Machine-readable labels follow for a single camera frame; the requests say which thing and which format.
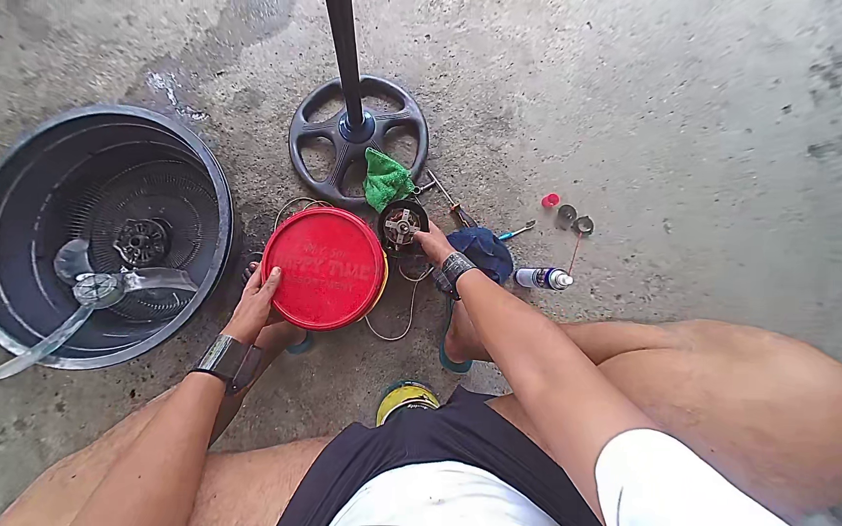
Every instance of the clear plastic fan blade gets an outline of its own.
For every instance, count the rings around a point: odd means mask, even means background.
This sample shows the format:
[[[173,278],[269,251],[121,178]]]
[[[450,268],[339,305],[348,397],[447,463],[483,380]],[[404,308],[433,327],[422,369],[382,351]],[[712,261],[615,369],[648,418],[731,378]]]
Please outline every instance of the clear plastic fan blade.
[[[71,317],[68,317],[60,327],[55,329],[50,336],[38,342],[37,345],[28,349],[27,352],[12,358],[11,360],[0,365],[0,380],[28,369],[32,365],[38,363],[41,358],[56,351],[69,340],[75,332],[83,325],[93,309],[90,307],[80,307]]]
[[[190,274],[183,270],[153,267],[123,272],[125,292],[146,288],[180,288],[196,292],[197,286],[190,279]]]
[[[86,251],[90,248],[90,242],[77,238],[67,242],[54,257],[54,272],[68,284],[77,282],[77,276],[85,273],[93,273],[90,265],[90,257]]]

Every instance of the wristwatch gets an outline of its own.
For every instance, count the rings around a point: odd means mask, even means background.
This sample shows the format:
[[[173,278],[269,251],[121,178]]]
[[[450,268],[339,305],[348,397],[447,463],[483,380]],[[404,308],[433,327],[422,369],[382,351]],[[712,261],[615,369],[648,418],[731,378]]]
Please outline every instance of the wristwatch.
[[[440,266],[443,278],[439,280],[438,276],[435,276],[434,281],[438,282],[438,289],[453,298],[454,301],[460,301],[460,294],[457,292],[457,280],[460,279],[463,272],[475,268],[476,265],[469,257],[464,256],[461,252],[454,252],[444,259],[443,265]],[[449,287],[449,290],[443,290],[442,286],[444,288]]]
[[[206,373],[223,380],[227,384],[229,396],[251,383],[261,358],[262,349],[220,334],[190,372]]]

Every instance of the spray can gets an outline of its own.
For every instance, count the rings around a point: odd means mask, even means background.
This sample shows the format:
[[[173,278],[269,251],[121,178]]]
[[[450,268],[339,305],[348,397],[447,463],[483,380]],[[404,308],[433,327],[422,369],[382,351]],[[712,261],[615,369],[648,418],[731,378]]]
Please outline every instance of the spray can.
[[[516,282],[527,288],[564,290],[574,283],[574,279],[562,269],[546,267],[544,269],[518,269]]]

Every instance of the green rag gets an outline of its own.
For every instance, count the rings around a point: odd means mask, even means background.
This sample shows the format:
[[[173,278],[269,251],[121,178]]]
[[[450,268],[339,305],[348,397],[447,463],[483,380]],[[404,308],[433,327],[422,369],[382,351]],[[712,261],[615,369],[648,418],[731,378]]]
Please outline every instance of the green rag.
[[[366,149],[366,201],[381,212],[388,203],[404,199],[415,190],[412,174],[388,155],[371,148]]]

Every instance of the red bottle cap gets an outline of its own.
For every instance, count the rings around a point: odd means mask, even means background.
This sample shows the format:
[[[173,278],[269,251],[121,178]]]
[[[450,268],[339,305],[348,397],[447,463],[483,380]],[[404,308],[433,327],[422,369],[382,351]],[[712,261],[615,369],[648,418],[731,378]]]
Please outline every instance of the red bottle cap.
[[[358,216],[339,208],[306,209],[271,235],[263,279],[282,268],[273,305],[310,330],[333,330],[364,317],[384,287],[382,245]]]
[[[544,208],[552,208],[560,203],[560,196],[557,194],[548,194],[541,200],[541,206]]]

